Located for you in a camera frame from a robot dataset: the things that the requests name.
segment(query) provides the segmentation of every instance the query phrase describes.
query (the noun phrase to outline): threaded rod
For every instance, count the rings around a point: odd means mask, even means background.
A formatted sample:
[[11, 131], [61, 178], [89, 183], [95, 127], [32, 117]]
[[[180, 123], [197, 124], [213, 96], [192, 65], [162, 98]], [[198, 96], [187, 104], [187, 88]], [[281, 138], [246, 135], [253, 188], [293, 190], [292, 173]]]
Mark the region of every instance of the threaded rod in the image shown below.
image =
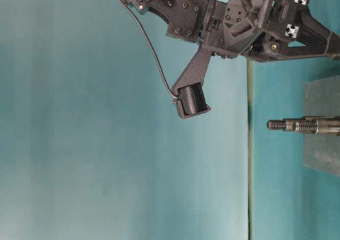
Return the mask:
[[272, 119], [267, 122], [267, 129], [269, 130], [285, 130], [286, 127], [287, 126], [285, 121], [278, 121]]
[[313, 121], [299, 120], [294, 122], [293, 131], [296, 133], [303, 134], [316, 134], [316, 132], [318, 131], [318, 123], [315, 120]]

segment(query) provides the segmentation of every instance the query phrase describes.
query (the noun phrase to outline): wire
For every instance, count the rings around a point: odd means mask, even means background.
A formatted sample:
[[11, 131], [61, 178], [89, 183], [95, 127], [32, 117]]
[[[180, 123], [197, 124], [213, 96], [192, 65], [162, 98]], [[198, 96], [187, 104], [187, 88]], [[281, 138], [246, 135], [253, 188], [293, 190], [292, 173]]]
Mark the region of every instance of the wire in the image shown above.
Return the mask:
[[136, 21], [137, 25], [139, 26], [139, 28], [140, 28], [140, 30], [141, 30], [141, 32], [142, 32], [142, 34], [143, 34], [143, 36], [144, 36], [144, 38], [145, 38], [145, 40], [146, 40], [148, 46], [150, 47], [150, 50], [151, 50], [151, 52], [152, 52], [152, 54], [153, 54], [153, 56], [154, 56], [154, 58], [155, 58], [155, 61], [156, 61], [156, 64], [157, 64], [157, 67], [158, 67], [158, 70], [159, 70], [160, 77], [161, 77], [161, 79], [162, 79], [162, 81], [163, 81], [163, 83], [164, 83], [164, 86], [165, 86], [165, 88], [167, 89], [168, 93], [169, 93], [170, 96], [173, 97], [174, 99], [178, 99], [178, 96], [176, 96], [176, 95], [172, 92], [172, 90], [171, 90], [170, 87], [169, 87], [168, 82], [166, 81], [166, 78], [165, 78], [165, 76], [164, 76], [164, 72], [163, 72], [162, 66], [161, 66], [161, 64], [160, 64], [159, 58], [158, 58], [158, 56], [157, 56], [157, 53], [156, 53], [154, 47], [152, 46], [152, 43], [151, 43], [151, 41], [150, 41], [150, 39], [149, 39], [149, 37], [148, 37], [148, 35], [147, 35], [147, 33], [146, 33], [146, 31], [145, 31], [143, 25], [142, 25], [142, 23], [138, 20], [137, 16], [133, 13], [133, 11], [132, 11], [132, 10], [131, 10], [124, 2], [123, 2], [123, 0], [118, 0], [118, 1], [119, 1], [120, 4], [121, 4], [121, 5], [122, 5], [122, 6], [123, 6], [123, 7], [131, 14], [131, 15], [132, 15], [133, 19]]

